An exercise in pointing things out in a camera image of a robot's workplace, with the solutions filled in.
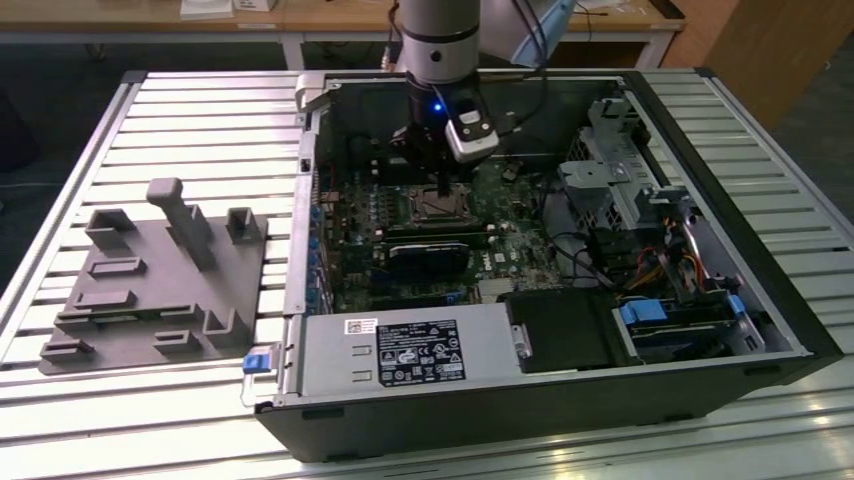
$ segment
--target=gray plastic part holder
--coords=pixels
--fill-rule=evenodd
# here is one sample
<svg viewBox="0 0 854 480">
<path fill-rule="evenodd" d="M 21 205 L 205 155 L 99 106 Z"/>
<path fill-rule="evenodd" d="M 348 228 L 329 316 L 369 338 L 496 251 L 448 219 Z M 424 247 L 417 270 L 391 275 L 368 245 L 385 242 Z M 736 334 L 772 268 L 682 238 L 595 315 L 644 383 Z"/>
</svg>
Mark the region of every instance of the gray plastic part holder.
<svg viewBox="0 0 854 480">
<path fill-rule="evenodd" d="M 93 246 L 53 335 L 45 375 L 233 358 L 252 346 L 267 220 L 248 208 L 205 219 L 176 178 L 151 181 L 167 220 L 92 213 Z"/>
</svg>

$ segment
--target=white label sticker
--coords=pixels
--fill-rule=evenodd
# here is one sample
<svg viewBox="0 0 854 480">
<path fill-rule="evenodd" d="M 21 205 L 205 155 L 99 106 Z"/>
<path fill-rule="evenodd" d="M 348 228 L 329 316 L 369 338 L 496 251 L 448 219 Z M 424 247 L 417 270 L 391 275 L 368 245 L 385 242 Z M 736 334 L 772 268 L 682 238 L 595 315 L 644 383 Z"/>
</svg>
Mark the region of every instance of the white label sticker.
<svg viewBox="0 0 854 480">
<path fill-rule="evenodd" d="M 245 30 L 273 30 L 276 28 L 275 23 L 239 23 L 237 28 Z"/>
<path fill-rule="evenodd" d="M 444 365 L 438 365 L 436 370 L 442 370 L 442 372 L 459 372 L 463 369 L 462 363 L 446 363 Z"/>
<path fill-rule="evenodd" d="M 344 321 L 344 334 L 376 333 L 376 319 L 359 318 Z"/>
</svg>

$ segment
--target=blue latch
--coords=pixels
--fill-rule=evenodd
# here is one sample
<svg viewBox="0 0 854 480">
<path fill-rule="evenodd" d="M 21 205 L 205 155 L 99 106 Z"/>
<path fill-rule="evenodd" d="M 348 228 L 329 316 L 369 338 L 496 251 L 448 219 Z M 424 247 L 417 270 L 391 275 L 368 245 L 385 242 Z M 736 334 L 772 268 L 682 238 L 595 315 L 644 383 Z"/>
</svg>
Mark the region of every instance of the blue latch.
<svg viewBox="0 0 854 480">
<path fill-rule="evenodd" d="M 631 325 L 635 322 L 659 322 L 667 320 L 667 313 L 659 300 L 632 300 L 619 307 L 623 323 Z"/>
<path fill-rule="evenodd" d="M 460 301 L 466 292 L 452 292 L 444 296 L 444 301 L 448 305 L 456 305 L 456 302 Z"/>
<path fill-rule="evenodd" d="M 732 308 L 732 313 L 735 314 L 735 318 L 740 317 L 744 313 L 747 313 L 747 309 L 744 308 L 744 302 L 738 295 L 730 295 L 726 297 L 726 301 L 730 304 L 730 308 Z"/>
<path fill-rule="evenodd" d="M 247 375 L 253 373 L 267 373 L 269 372 L 269 364 L 269 353 L 249 353 L 243 357 L 243 373 Z"/>
</svg>

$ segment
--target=barcode sticker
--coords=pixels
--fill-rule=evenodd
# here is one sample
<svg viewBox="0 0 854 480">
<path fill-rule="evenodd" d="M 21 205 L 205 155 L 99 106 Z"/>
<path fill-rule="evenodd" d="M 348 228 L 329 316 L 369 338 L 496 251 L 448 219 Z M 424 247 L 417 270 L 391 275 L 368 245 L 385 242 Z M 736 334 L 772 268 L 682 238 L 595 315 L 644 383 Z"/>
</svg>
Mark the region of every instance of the barcode sticker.
<svg viewBox="0 0 854 480">
<path fill-rule="evenodd" d="M 344 334 L 359 335 L 360 333 L 376 333 L 375 318 L 357 318 L 344 321 Z"/>
</svg>

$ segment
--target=circuit board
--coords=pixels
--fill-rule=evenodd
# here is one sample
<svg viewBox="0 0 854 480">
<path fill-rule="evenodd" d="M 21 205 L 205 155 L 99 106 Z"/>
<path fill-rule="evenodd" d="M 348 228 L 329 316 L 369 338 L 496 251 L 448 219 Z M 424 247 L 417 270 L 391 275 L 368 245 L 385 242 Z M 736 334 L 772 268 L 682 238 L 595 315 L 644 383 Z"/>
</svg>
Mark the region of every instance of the circuit board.
<svg viewBox="0 0 854 480">
<path fill-rule="evenodd" d="M 542 186 L 519 170 L 490 159 L 447 195 L 434 185 L 381 185 L 355 171 L 321 193 L 336 313 L 484 303 L 502 291 L 562 285 L 534 213 Z M 424 245 L 464 249 L 464 267 L 400 281 L 389 256 Z"/>
</svg>

